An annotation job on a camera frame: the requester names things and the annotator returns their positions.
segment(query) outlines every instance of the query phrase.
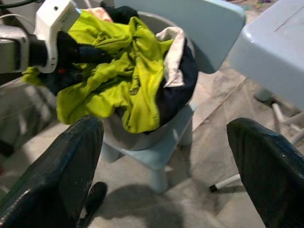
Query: cable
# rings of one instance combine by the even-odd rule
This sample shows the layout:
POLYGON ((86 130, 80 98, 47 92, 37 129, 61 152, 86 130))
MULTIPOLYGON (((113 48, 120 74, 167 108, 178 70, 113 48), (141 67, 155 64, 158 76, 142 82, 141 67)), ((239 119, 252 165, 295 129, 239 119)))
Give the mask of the cable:
POLYGON ((12 3, 12 4, 1 4, 0 9, 7 9, 7 8, 14 8, 14 7, 19 7, 19 6, 24 6, 30 3, 33 3, 37 0, 25 0, 17 3, 12 3))
POLYGON ((91 5, 91 3, 90 3, 90 0, 84 0, 84 2, 85 2, 86 6, 87 6, 88 8, 92 8, 92 5, 91 5))
POLYGON ((30 24, 33 28, 35 28, 35 25, 28 18, 26 18, 22 15, 19 15, 19 14, 15 14, 15 13, 5 14, 5 15, 0 16, 0 19, 7 18, 7 17, 13 17, 13 16, 24 19, 28 24, 30 24))

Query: white cloth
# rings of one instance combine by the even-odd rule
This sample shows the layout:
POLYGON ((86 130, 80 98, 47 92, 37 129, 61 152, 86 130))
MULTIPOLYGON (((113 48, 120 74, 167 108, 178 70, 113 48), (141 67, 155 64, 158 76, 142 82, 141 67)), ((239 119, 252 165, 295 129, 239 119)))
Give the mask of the white cloth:
POLYGON ((166 84, 164 87, 183 86, 183 74, 180 68, 181 58, 184 52, 185 32, 179 27, 168 27, 156 34, 159 41, 173 39, 173 43, 164 60, 166 84))

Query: light blue chair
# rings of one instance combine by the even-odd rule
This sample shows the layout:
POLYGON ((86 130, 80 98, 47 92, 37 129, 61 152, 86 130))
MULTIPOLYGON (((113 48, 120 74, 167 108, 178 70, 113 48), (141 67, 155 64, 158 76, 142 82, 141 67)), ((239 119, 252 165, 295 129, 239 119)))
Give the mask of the light blue chair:
MULTIPOLYGON (((151 13, 140 13, 140 17, 154 32, 175 24, 183 28, 193 43, 190 48, 194 49, 199 69, 205 73, 219 69, 246 20, 240 7, 224 0, 115 0, 115 6, 123 5, 151 13)), ((141 150, 117 146, 107 139, 105 129, 102 158, 114 162, 120 153, 131 156, 150 170, 151 188, 157 193, 165 192, 168 181, 164 168, 172 153, 178 144, 192 142, 194 109, 194 104, 185 106, 165 127, 156 131, 155 135, 159 132, 161 139, 141 150)))

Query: plastic stool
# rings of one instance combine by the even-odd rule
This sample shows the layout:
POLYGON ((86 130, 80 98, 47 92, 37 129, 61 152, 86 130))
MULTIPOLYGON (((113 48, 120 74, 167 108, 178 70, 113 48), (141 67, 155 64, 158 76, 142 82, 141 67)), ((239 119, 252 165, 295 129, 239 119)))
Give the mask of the plastic stool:
POLYGON ((130 151, 109 146, 105 142, 101 149, 102 159, 114 162, 119 154, 131 156, 150 171, 151 188, 157 193, 163 193, 168 188, 165 167, 172 156, 176 146, 189 145, 192 142, 192 116, 195 105, 185 106, 168 123, 167 132, 164 137, 153 146, 140 151, 130 151))

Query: clothing pile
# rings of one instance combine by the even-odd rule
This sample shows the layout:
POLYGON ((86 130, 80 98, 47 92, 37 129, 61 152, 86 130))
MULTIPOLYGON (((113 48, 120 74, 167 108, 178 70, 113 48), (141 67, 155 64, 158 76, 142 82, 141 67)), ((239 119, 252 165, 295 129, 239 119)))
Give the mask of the clothing pile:
POLYGON ((69 35, 112 58, 76 64, 69 71, 42 74, 30 67, 26 82, 46 86, 57 96, 57 117, 72 124, 86 114, 121 117, 130 133, 150 132, 171 120, 191 99, 198 67, 184 31, 149 30, 129 7, 82 10, 69 35))

